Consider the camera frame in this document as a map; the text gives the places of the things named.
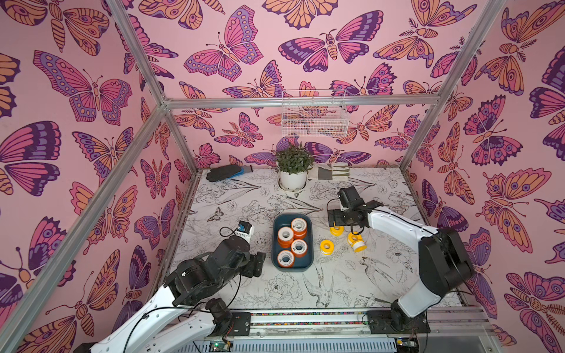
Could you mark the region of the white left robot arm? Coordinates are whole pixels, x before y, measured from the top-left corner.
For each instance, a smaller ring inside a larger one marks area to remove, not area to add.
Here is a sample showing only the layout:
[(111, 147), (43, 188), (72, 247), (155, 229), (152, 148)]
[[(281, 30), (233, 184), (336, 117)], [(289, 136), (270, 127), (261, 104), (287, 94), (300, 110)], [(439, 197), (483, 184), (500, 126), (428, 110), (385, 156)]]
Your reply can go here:
[(212, 252), (182, 261), (155, 295), (122, 326), (77, 352), (171, 352), (232, 325), (228, 304), (216, 294), (235, 277), (259, 277), (266, 253), (232, 235)]

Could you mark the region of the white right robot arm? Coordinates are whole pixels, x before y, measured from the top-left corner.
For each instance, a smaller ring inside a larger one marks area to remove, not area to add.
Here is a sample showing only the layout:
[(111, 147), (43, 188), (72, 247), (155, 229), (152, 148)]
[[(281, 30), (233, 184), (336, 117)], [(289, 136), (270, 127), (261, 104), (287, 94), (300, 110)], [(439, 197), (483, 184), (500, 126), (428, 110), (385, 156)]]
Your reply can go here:
[(329, 209), (328, 224), (330, 227), (376, 229), (415, 251), (419, 279), (391, 304), (391, 312), (399, 318), (417, 317), (475, 275), (472, 261), (456, 230), (417, 223), (379, 202)]

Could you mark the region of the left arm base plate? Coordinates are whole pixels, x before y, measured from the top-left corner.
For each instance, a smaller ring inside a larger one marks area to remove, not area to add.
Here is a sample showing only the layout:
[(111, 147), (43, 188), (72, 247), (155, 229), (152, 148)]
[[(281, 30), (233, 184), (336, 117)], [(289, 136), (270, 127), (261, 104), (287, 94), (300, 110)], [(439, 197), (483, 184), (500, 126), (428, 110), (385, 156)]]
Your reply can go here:
[(210, 336), (249, 336), (251, 330), (251, 318), (252, 314), (250, 312), (231, 313), (219, 321)]

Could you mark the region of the yellow tape roll back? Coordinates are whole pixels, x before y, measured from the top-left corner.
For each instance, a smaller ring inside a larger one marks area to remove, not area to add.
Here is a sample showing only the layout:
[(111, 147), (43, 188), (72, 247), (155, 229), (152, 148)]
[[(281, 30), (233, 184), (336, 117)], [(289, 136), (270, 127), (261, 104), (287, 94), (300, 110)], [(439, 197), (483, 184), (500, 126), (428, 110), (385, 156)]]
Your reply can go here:
[(331, 227), (330, 233), (335, 237), (342, 236), (344, 234), (344, 227), (343, 226)]

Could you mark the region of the yellow white tape roll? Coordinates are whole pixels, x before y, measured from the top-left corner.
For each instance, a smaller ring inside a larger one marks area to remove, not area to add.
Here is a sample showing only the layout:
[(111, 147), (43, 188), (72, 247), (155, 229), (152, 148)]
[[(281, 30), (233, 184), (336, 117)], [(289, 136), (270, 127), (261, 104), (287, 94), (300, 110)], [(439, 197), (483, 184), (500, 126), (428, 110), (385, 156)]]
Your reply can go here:
[(367, 249), (367, 245), (360, 234), (353, 234), (352, 232), (348, 235), (348, 243), (355, 253), (362, 252)]

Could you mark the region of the yellow tape roll front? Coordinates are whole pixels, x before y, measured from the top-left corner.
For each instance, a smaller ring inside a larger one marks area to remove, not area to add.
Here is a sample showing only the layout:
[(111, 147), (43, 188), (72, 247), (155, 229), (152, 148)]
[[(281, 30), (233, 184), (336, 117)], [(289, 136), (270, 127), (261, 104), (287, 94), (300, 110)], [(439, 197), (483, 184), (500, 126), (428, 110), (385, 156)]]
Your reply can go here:
[(335, 245), (332, 241), (330, 240), (323, 240), (320, 243), (320, 252), (325, 255), (325, 256), (329, 256), (332, 253), (334, 253), (334, 249), (335, 249)]

